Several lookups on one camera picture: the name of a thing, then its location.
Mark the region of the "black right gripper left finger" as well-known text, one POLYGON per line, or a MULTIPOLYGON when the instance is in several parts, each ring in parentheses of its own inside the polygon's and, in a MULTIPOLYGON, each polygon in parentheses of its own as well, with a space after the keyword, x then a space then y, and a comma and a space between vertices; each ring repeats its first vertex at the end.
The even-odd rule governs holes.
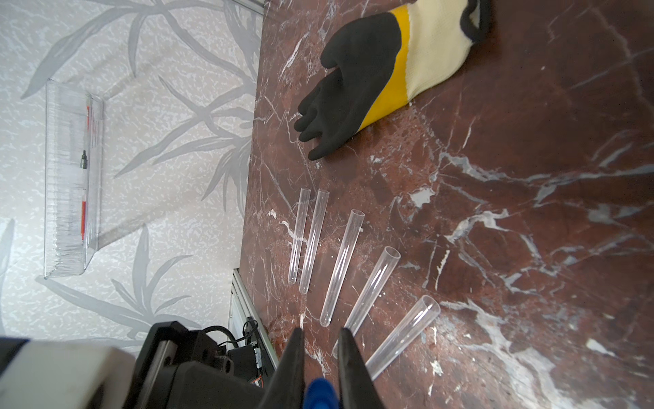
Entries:
POLYGON ((260 409, 302 408, 305 390, 304 361, 304 332, 303 329, 296 327, 257 407, 260 409))

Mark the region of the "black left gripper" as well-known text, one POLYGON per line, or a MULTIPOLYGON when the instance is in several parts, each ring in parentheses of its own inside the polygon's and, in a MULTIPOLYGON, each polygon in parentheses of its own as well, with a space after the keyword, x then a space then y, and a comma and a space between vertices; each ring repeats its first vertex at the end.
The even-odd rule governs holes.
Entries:
POLYGON ((255 408, 264 396, 255 348, 227 349, 177 321, 147 334, 125 408, 255 408))

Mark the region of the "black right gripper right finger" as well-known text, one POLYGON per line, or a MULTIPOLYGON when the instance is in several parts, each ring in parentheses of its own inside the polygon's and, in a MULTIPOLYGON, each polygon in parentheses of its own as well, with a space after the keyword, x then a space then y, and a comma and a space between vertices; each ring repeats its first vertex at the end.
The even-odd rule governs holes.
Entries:
POLYGON ((337 358, 341 408, 384 409, 354 335, 347 328, 339 332, 337 358))

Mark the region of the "test tube blue stopper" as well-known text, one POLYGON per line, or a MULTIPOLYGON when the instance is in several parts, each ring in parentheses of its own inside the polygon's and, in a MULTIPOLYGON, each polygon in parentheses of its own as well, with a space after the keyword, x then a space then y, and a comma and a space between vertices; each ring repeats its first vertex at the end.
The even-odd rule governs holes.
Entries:
POLYGON ((375 381, 433 323, 440 312, 439 304, 431 296, 422 296, 366 362, 371 379, 375 381))
POLYGON ((400 252, 391 246, 386 246, 381 252, 380 257, 378 257, 376 264, 372 269, 363 290, 359 294, 344 326, 352 332, 354 336, 361 328, 365 318, 369 314, 369 311, 382 292, 383 287, 386 285, 400 259, 400 252))
POLYGON ((328 191, 323 189, 318 191, 299 284, 299 292, 303 295, 306 295, 309 290, 329 197, 330 193, 328 191))
POLYGON ((356 247, 359 238, 364 217, 365 214, 363 211, 352 210, 350 212, 346 230, 342 237, 342 243, 330 278, 330 284, 325 294, 325 301, 320 315, 320 325, 322 325, 322 327, 328 327, 332 321, 342 285, 354 253, 354 248, 356 247))

